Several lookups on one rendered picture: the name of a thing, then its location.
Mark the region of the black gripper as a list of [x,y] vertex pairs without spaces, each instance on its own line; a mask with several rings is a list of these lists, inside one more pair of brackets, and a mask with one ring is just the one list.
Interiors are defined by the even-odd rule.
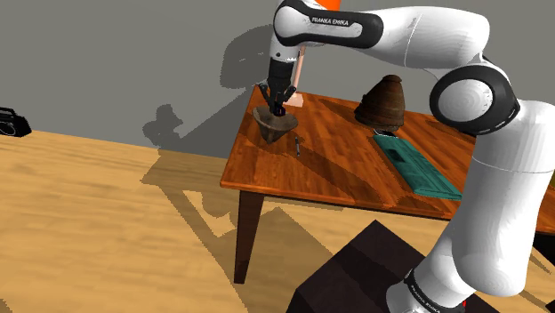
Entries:
[[286,114],[284,103],[289,101],[296,92],[296,88],[291,85],[293,69],[293,62],[270,59],[267,83],[258,84],[262,97],[269,106],[269,112],[274,116]]

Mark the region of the pink lamp with orange shade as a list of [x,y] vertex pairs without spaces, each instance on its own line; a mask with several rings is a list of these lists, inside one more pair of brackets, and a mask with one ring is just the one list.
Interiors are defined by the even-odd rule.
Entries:
[[[326,10],[330,10],[330,11],[340,11],[341,10],[342,0],[310,0],[310,1],[312,3],[319,4],[320,6],[324,7]],[[298,86],[301,71],[302,71],[302,65],[303,65],[303,62],[304,62],[304,56],[305,56],[306,48],[307,48],[307,46],[303,45],[300,48],[300,51],[298,53],[297,63],[296,63],[296,66],[295,66],[295,71],[294,71],[293,87]],[[285,102],[285,105],[301,108],[302,105],[303,105],[302,95],[299,94],[298,92],[295,92],[289,98],[289,100]]]

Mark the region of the brown cone-shaped bowl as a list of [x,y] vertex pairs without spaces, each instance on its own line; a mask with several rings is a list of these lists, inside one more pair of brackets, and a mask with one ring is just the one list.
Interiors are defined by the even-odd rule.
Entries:
[[268,106],[259,106],[252,111],[253,118],[259,125],[262,138],[272,144],[292,131],[298,125],[297,118],[290,113],[275,116]]

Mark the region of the brown wooden table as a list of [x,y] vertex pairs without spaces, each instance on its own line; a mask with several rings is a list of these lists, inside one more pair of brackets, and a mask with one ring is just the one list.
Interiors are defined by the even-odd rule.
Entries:
[[[221,176],[239,192],[233,281],[245,282],[265,197],[279,197],[448,220],[459,202],[418,196],[354,118],[356,102],[304,93],[301,108],[288,112],[298,126],[268,144],[253,119],[265,101],[253,89]],[[296,156],[294,138],[300,142]]]

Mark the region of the brown ribbed dome-shaped object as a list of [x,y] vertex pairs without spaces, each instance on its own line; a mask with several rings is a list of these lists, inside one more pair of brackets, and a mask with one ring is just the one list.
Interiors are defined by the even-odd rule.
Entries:
[[402,79],[387,75],[364,94],[354,110],[355,118],[374,129],[395,132],[404,124],[406,110]]

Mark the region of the teal flat book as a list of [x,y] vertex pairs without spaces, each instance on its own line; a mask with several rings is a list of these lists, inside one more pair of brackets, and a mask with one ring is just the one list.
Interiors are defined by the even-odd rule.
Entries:
[[373,139],[415,194],[462,199],[463,194],[408,140],[380,134],[375,134]]

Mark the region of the dark robot stand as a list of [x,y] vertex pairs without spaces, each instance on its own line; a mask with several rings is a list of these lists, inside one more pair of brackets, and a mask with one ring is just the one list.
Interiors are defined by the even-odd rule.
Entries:
[[500,313],[474,292],[449,237],[424,257],[373,221],[296,288],[286,313]]

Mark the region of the black radio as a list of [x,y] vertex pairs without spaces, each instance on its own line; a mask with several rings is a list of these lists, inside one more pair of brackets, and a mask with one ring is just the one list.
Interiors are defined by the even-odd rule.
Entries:
[[28,120],[18,115],[12,108],[0,107],[0,134],[24,137],[32,133]]

